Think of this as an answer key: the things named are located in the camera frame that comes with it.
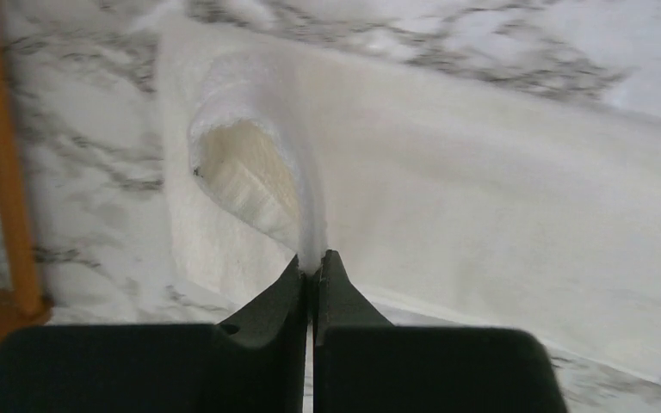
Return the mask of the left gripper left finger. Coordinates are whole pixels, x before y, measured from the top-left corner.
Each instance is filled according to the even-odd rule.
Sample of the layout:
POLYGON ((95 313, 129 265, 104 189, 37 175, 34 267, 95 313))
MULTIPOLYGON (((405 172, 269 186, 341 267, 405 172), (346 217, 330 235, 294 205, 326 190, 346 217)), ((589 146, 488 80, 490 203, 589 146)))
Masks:
POLYGON ((218 324, 29 327, 0 343, 0 412, 299 412, 306 329, 296 261, 218 324))

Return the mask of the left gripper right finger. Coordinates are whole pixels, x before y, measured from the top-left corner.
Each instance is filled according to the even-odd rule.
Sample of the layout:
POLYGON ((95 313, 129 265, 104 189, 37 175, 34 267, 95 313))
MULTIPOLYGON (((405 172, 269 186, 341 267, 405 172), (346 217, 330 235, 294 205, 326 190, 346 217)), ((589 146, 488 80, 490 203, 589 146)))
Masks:
POLYGON ((564 412, 544 346, 523 330, 397 326, 328 251, 312 277, 317 412, 564 412))

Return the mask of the white cream towel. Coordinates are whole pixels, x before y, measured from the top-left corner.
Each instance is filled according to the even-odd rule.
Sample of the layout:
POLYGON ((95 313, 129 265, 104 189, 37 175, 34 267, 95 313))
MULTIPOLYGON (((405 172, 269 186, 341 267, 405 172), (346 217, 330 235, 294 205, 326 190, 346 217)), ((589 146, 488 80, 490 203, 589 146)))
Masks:
POLYGON ((661 382, 661 123, 187 11, 136 23, 159 36, 181 276, 241 305, 336 250, 374 302, 661 382))

